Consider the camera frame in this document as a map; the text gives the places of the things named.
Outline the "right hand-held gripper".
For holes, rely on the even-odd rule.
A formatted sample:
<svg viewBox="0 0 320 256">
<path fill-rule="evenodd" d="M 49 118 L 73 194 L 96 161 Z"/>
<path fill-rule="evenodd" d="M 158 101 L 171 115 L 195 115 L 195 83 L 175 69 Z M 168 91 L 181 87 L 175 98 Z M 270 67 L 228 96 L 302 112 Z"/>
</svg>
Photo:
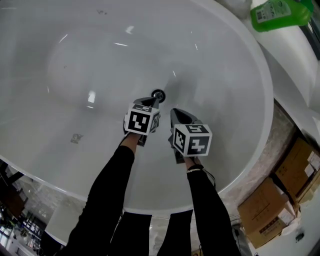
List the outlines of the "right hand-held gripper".
<svg viewBox="0 0 320 256">
<path fill-rule="evenodd" d="M 212 132 L 207 124 L 193 114 L 179 108 L 171 109 L 170 131 L 168 142 L 177 164 L 184 163 L 184 157 L 203 157 L 209 154 Z"/>
</svg>

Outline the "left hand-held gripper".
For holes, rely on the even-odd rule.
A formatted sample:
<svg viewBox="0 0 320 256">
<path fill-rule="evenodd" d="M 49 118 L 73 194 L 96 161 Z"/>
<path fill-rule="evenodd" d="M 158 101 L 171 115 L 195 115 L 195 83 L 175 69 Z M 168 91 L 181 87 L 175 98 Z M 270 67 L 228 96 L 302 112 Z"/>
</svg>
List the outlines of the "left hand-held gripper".
<svg viewBox="0 0 320 256">
<path fill-rule="evenodd" d="M 154 133 L 159 125 L 160 99 L 156 97 L 143 97 L 129 104 L 128 112 L 124 117 L 124 133 L 140 135 L 138 145 L 145 146 L 147 137 Z"/>
</svg>

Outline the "chrome drain plug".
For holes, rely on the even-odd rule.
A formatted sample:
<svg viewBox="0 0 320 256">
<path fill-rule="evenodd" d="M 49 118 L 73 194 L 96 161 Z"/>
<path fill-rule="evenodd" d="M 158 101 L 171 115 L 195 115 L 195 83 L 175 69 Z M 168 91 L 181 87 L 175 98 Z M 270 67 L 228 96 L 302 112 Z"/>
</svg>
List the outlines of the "chrome drain plug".
<svg viewBox="0 0 320 256">
<path fill-rule="evenodd" d="M 159 103 L 162 103 L 166 99 L 166 94 L 161 89 L 155 89 L 154 91 L 152 91 L 151 97 L 158 99 Z"/>
</svg>

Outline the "person's right forearm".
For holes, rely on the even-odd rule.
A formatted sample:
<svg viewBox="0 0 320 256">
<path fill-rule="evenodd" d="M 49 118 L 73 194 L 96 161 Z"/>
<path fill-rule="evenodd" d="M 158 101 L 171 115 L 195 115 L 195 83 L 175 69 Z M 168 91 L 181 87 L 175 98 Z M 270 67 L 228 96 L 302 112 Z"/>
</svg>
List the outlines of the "person's right forearm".
<svg viewBox="0 0 320 256">
<path fill-rule="evenodd" d="M 234 239 L 228 211 L 210 181 L 205 168 L 188 172 L 200 160 L 185 157 L 186 175 L 190 186 L 196 228 L 204 256 L 241 256 Z"/>
</svg>

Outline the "person's left forearm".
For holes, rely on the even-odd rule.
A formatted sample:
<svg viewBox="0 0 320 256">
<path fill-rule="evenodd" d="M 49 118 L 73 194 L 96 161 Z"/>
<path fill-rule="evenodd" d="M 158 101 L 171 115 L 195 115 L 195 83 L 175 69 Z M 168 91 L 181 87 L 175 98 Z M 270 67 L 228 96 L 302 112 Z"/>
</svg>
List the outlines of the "person's left forearm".
<svg viewBox="0 0 320 256">
<path fill-rule="evenodd" d="M 140 135 L 129 133 L 95 179 L 67 245 L 54 256 L 113 256 L 111 239 L 123 210 Z"/>
</svg>

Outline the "white bathtub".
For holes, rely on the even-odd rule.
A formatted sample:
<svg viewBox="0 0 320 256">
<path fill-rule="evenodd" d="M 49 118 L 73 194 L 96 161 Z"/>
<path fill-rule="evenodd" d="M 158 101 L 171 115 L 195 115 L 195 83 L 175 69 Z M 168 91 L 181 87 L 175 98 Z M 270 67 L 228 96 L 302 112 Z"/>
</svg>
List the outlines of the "white bathtub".
<svg viewBox="0 0 320 256">
<path fill-rule="evenodd" d="M 256 39 L 215 0 L 0 0 L 0 159 L 33 180 L 85 201 L 130 103 L 156 89 L 159 127 L 137 148 L 124 200 L 154 216 L 192 207 L 171 109 L 209 125 L 201 162 L 219 193 L 261 155 L 274 95 Z"/>
</svg>

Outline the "person's right leg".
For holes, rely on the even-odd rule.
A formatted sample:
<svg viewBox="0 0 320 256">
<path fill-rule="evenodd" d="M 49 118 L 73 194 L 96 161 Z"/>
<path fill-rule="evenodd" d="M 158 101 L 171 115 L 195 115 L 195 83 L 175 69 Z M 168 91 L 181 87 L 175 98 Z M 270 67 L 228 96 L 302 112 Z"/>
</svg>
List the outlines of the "person's right leg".
<svg viewBox="0 0 320 256">
<path fill-rule="evenodd" d="M 191 221 L 193 210 L 170 215 L 164 241 L 157 256 L 191 256 Z"/>
</svg>

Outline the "person's leg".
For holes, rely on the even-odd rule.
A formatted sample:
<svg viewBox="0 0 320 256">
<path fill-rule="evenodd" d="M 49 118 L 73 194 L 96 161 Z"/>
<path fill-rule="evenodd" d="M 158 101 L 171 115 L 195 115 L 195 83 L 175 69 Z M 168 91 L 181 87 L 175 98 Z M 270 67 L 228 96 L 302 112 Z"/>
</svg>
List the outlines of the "person's leg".
<svg viewBox="0 0 320 256">
<path fill-rule="evenodd" d="M 149 256 L 151 215 L 124 212 L 107 256 Z"/>
<path fill-rule="evenodd" d="M 157 256 L 191 256 L 191 221 L 193 210 L 170 215 L 164 241 Z"/>
</svg>

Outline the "white window ledge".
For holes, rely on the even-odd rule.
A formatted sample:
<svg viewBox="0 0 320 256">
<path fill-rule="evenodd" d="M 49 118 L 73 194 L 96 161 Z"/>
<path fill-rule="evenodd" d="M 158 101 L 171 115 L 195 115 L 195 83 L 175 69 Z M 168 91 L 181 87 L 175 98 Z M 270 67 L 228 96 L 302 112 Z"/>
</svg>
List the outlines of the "white window ledge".
<svg viewBox="0 0 320 256">
<path fill-rule="evenodd" d="M 258 32 L 250 19 L 243 23 L 292 79 L 320 128 L 320 59 L 303 32 L 309 27 L 289 26 Z"/>
</svg>

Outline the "large brown cardboard box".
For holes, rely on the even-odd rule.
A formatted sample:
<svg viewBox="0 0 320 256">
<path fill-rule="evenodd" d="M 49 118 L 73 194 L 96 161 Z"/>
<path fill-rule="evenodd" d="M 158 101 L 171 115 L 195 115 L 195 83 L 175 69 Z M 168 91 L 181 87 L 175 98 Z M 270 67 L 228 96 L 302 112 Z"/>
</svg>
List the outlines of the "large brown cardboard box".
<svg viewBox="0 0 320 256">
<path fill-rule="evenodd" d="M 296 218 L 288 196 L 268 177 L 237 208 L 244 231 L 258 249 Z"/>
</svg>

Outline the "person's left leg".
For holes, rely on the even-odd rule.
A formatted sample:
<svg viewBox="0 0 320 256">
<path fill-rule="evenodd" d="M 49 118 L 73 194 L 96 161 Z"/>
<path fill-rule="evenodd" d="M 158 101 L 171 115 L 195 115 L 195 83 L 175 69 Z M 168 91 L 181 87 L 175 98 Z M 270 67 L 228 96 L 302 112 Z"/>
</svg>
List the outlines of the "person's left leg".
<svg viewBox="0 0 320 256">
<path fill-rule="evenodd" d="M 151 215 L 124 212 L 107 256 L 149 256 Z"/>
</svg>

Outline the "green detergent bottle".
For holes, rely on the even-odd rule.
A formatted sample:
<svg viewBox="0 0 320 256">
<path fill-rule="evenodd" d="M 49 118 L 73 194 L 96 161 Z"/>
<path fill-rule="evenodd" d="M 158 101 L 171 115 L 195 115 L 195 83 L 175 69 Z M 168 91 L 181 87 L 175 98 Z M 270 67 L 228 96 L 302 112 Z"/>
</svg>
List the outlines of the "green detergent bottle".
<svg viewBox="0 0 320 256">
<path fill-rule="evenodd" d="M 312 0 L 267 0 L 250 10 L 250 18 L 257 32 L 267 32 L 291 26 L 306 26 L 313 11 Z"/>
</svg>

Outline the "white panel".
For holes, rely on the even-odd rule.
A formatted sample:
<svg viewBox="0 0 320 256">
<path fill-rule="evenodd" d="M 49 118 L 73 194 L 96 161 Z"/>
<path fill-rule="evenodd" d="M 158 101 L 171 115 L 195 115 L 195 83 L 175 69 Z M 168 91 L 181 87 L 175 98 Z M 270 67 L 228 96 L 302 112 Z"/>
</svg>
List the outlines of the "white panel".
<svg viewBox="0 0 320 256">
<path fill-rule="evenodd" d="M 72 202 L 61 202 L 52 214 L 45 232 L 55 241 L 66 246 L 72 230 L 78 223 L 84 205 Z"/>
</svg>

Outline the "black metal frame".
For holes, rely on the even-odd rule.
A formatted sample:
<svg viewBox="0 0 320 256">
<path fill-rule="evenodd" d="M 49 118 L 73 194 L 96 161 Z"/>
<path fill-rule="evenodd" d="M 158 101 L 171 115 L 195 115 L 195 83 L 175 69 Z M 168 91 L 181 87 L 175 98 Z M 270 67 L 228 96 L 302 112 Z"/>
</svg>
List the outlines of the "black metal frame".
<svg viewBox="0 0 320 256">
<path fill-rule="evenodd" d="M 24 194 L 23 189 L 17 189 L 14 183 L 24 176 L 21 172 L 16 172 L 10 177 L 7 176 L 6 170 L 9 165 L 0 159 L 0 203 L 18 219 L 25 208 L 28 197 L 21 197 Z"/>
</svg>

